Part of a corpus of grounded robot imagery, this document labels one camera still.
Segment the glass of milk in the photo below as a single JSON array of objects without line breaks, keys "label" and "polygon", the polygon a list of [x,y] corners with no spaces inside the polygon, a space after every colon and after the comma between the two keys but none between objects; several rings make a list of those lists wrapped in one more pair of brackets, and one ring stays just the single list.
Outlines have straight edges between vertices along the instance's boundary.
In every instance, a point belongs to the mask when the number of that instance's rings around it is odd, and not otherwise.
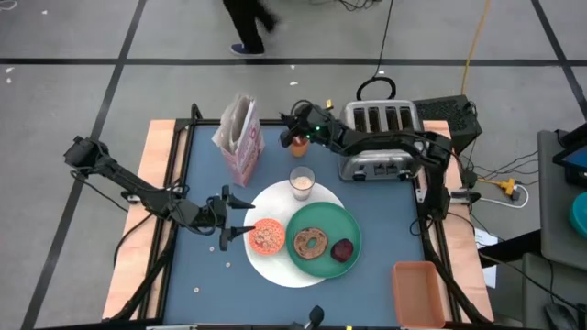
[{"label": "glass of milk", "polygon": [[298,201],[305,201],[312,193],[312,187],[316,182],[314,171],[306,166],[298,166],[290,173],[293,197]]}]

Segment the black pants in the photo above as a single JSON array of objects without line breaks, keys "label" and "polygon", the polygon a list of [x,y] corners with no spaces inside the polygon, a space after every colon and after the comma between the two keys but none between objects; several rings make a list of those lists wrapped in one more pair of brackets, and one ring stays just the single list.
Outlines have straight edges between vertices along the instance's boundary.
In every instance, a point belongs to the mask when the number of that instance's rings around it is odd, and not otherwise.
[{"label": "black pants", "polygon": [[260,3],[260,0],[224,0],[232,22],[235,24],[238,36],[245,49],[252,53],[265,51],[263,41],[260,39],[255,18],[257,18],[267,31],[275,28],[277,19]]}]

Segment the silver toaster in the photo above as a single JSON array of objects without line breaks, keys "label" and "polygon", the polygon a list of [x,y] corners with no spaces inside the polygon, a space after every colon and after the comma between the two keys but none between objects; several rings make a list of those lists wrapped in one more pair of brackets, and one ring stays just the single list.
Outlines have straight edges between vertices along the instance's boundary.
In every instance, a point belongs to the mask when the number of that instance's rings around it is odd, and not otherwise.
[{"label": "silver toaster", "polygon": [[[422,131],[417,110],[410,101],[351,102],[340,113],[340,121],[359,132]],[[399,149],[366,150],[338,160],[343,181],[398,180],[415,176],[416,168],[412,156]]]}]

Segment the green plate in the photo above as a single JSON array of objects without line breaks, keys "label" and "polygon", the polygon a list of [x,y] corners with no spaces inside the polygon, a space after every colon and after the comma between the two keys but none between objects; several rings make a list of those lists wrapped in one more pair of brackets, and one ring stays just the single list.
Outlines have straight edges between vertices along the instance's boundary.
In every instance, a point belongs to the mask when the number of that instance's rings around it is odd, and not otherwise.
[{"label": "green plate", "polygon": [[[328,238],[327,250],[318,257],[305,259],[294,249],[295,235],[302,229],[318,228]],[[346,238],[353,245],[352,256],[344,263],[330,257],[330,250],[339,240]],[[293,263],[304,272],[321,277],[334,278],[347,272],[357,261],[360,253],[359,225],[347,210],[332,203],[311,203],[296,212],[285,231],[285,246]]]}]

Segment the plum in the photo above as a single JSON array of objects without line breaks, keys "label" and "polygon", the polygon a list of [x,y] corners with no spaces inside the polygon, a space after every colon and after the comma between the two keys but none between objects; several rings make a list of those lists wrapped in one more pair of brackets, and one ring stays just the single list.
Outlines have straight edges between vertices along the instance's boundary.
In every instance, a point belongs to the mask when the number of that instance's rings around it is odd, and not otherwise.
[{"label": "plum", "polygon": [[347,262],[352,256],[352,242],[343,238],[339,240],[330,250],[330,257],[338,262]]}]

